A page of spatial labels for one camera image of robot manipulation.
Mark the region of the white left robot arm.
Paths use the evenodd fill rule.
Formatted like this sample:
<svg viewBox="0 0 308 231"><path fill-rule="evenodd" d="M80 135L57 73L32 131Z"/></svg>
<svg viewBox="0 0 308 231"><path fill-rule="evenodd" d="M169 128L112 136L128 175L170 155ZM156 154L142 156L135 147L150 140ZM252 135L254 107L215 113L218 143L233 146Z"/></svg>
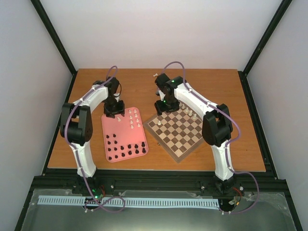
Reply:
<svg viewBox="0 0 308 231"><path fill-rule="evenodd" d="M73 103L64 103L61 111L60 134L73 151L77 164L77 174L86 177L83 188L88 193L96 193L100 181L93 177L97 169L92 159L90 139L93 134L92 112L103 103L103 114L108 118L124 117L125 104L119 99L120 86L116 77L106 81L95 81L91 89Z"/></svg>

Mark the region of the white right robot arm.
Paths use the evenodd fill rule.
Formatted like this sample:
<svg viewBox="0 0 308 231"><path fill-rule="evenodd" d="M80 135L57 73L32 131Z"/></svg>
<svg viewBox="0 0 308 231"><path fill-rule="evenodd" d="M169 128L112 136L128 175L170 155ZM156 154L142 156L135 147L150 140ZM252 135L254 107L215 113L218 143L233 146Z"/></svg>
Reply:
<svg viewBox="0 0 308 231"><path fill-rule="evenodd" d="M192 109L202 119L202 137L211 146L215 175L221 181L233 177L229 141L233 127L229 109L225 104L217 105L196 92L182 77L170 79L165 73L155 79L160 100L154 103L157 114L171 113L180 109L180 103Z"/></svg>

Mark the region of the wooden chess board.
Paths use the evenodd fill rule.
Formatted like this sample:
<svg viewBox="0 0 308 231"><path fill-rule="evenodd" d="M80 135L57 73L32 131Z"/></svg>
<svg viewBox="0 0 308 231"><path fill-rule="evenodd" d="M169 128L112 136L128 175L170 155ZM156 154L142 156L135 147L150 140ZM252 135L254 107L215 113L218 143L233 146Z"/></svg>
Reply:
<svg viewBox="0 0 308 231"><path fill-rule="evenodd" d="M180 163L205 140L202 137L202 119L189 106L188 113L181 106L172 113L163 112L162 115L154 115L146 122L144 127L157 140L158 144L177 162Z"/></svg>

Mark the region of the pink plastic tray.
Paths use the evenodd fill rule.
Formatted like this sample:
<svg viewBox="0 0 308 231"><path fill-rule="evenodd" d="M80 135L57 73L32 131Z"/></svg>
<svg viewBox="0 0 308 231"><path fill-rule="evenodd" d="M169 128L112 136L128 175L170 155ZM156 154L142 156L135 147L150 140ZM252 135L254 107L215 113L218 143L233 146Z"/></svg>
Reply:
<svg viewBox="0 0 308 231"><path fill-rule="evenodd" d="M137 110L138 117L135 117L134 109ZM133 124L130 124L130 118L132 116ZM136 119L139 119L140 127L137 127ZM132 159L135 157L140 157L146 155L149 151L147 144L141 115L139 109L136 107L130 107L125 109L125 116L116 115L115 118L109 118L103 115L102 120L102 129L104 137L104 146L105 146L105 156L106 160L110 163L115 163L119 161L124 161Z"/></svg>

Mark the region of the black aluminium frame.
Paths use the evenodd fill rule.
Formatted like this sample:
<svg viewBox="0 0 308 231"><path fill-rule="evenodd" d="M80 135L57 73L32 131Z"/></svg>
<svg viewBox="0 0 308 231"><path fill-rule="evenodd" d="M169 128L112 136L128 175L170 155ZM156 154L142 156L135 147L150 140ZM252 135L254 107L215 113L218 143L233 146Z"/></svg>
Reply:
<svg viewBox="0 0 308 231"><path fill-rule="evenodd" d="M72 74L72 79L67 92L67 97L71 95L72 89L75 85L78 71L75 70L52 22L50 21L41 1L33 0L32 5L37 11L41 21L46 27L50 37L55 43L59 53L64 59L65 64L68 66L69 71ZM263 162L266 167L265 172L254 172L254 176L258 180L259 189L264 192L283 192L286 197L288 209L291 213L292 221L295 229L301 231L301 226L294 202L291 197L286 180L282 180L278 177L274 162L270 153L268 142L266 140L263 127L257 112L255 101L252 96L252 92L247 80L247 76L252 67L256 63L267 42L275 31L277 25L281 21L285 12L289 8L292 2L290 0L281 1L278 9L272 17L267 29L262 35L258 45L252 53L249 61L247 62L244 70L238 72L239 81L242 85L245 100L248 106L250 117L254 126L255 134L257 137L258 145L261 150ZM35 176L28 195L25 200L25 204L21 211L20 217L16 224L15 230L20 231L26 228L25 220L30 216L30 210L33 206L30 204L30 200L33 197L34 190L51 190L51 189L72 189L76 192L84 192L85 184L81 182L81 178L73 172L73 170L67 168L48 168L47 165L51 158L57 134L55 133L47 154L47 159L40 176ZM116 186L116 191L124 190L126 188L135 190L138 192L149 191L151 189L163 192L169 192L172 189L178 189L183 191L185 189L201 193L202 195L210 195L210 191L202 189L204 183L212 183L214 181L214 173L208 172L185 172L181 171L162 171L162 170L99 170L97 180L106 181L110 185Z"/></svg>

